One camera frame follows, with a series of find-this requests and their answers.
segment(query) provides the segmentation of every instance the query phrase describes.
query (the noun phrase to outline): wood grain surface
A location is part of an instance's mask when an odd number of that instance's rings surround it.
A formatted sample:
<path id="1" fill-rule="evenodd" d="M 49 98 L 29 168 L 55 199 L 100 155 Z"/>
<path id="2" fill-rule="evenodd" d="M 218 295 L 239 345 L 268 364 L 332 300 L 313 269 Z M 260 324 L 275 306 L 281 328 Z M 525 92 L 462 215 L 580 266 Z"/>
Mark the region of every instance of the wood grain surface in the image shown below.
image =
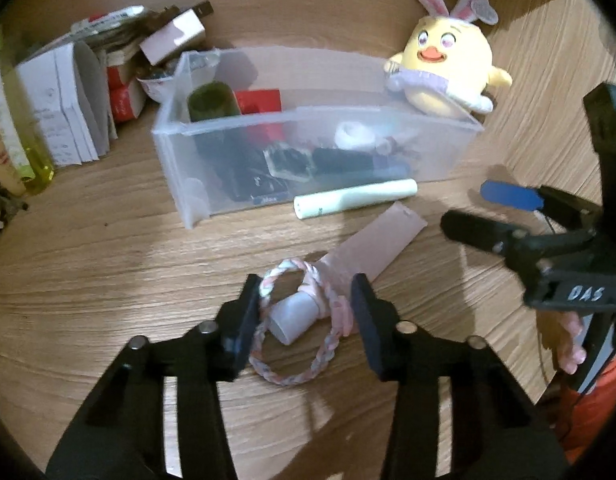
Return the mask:
<path id="1" fill-rule="evenodd" d="M 95 12 L 198 1 L 16 0 L 5 25 L 9 34 L 48 39 Z M 327 46 L 386 57 L 403 48 L 423 14 L 415 0 L 211 1 L 216 44 Z M 581 98 L 605 78 L 616 80 L 616 55 L 587 0 L 491 3 L 501 16 L 487 31 L 496 65 L 515 83 L 494 94 L 498 108 L 452 178 L 422 185 L 405 202 L 430 226 L 375 287 L 403 318 L 434 335 L 485 336 L 538 399 L 554 373 L 550 322 L 541 319 L 539 331 L 498 258 L 446 241 L 438 222 L 454 206 L 542 228 L 533 216 L 480 201 L 486 177 L 547 181 L 597 198 Z M 128 338 L 181 335 L 234 298 L 248 272 L 328 251 L 387 207 L 299 221 L 289 205 L 277 205 L 217 216 L 187 231 L 154 152 L 153 117 L 151 108 L 123 127 L 101 162 L 61 171 L 0 238 L 0 417 L 40 466 Z M 315 327 L 290 348 L 267 341 L 264 353 L 278 370 L 298 370 L 324 330 Z M 277 388 L 248 368 L 220 387 L 240 478 L 378 478 L 395 391 L 372 375 L 358 336 L 346 339 L 328 370 L 306 386 Z M 176 472 L 172 397 L 166 412 Z M 443 472 L 451 450 L 447 395 L 441 429 Z"/>

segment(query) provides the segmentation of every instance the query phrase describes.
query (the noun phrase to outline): black cable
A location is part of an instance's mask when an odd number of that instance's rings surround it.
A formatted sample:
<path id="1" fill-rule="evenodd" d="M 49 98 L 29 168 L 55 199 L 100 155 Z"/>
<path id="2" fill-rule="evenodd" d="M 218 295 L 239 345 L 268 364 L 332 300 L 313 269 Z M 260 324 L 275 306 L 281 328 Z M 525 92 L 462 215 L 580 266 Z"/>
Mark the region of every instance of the black cable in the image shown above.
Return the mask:
<path id="1" fill-rule="evenodd" d="M 546 223 L 548 224 L 548 227 L 550 228 L 550 231 L 552 231 L 552 234 L 557 234 L 557 231 L 554 230 L 554 227 L 552 226 L 552 222 L 550 221 L 550 218 L 548 218 L 546 215 L 544 215 L 542 213 L 542 215 L 544 216 L 544 220 L 546 220 Z"/>

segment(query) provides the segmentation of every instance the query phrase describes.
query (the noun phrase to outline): stack of papers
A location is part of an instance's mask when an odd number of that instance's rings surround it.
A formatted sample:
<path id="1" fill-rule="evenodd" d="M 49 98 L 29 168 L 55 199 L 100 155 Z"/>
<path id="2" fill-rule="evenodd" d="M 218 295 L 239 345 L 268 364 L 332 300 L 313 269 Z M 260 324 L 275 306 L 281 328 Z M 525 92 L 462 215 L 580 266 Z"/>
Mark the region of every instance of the stack of papers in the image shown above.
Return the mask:
<path id="1" fill-rule="evenodd" d="M 108 49 L 115 44 L 120 46 L 127 44 L 136 35 L 133 26 L 147 16 L 155 14 L 143 6 L 132 6 L 110 12 L 96 20 L 81 20 L 72 24 L 70 32 L 40 48 L 29 59 L 77 41 L 83 41 L 93 50 Z"/>
<path id="2" fill-rule="evenodd" d="M 49 50 L 5 78 L 20 135 L 42 137 L 56 166 L 98 160 L 117 138 L 105 56 L 82 42 Z"/>

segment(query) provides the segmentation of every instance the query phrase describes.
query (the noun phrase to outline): orange beak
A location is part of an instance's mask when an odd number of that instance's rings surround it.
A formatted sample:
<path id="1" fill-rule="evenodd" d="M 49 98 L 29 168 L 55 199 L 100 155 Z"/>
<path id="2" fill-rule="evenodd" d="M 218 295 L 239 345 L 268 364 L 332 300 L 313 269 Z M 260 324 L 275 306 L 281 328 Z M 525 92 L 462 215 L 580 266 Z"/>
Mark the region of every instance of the orange beak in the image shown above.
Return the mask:
<path id="1" fill-rule="evenodd" d="M 417 57 L 427 63 L 441 63 L 448 56 L 438 51 L 436 46 L 429 46 L 426 50 L 420 50 Z"/>

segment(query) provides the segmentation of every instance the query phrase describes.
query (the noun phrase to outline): green cup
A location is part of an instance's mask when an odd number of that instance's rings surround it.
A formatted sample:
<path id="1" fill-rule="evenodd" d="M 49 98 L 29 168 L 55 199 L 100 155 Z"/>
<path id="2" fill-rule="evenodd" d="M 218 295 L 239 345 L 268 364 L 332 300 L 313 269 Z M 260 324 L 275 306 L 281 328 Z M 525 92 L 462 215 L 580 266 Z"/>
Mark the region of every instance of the green cup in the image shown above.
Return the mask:
<path id="1" fill-rule="evenodd" d="M 188 113 L 193 123 L 242 114 L 232 89 L 220 81 L 206 83 L 192 92 L 188 96 Z"/>

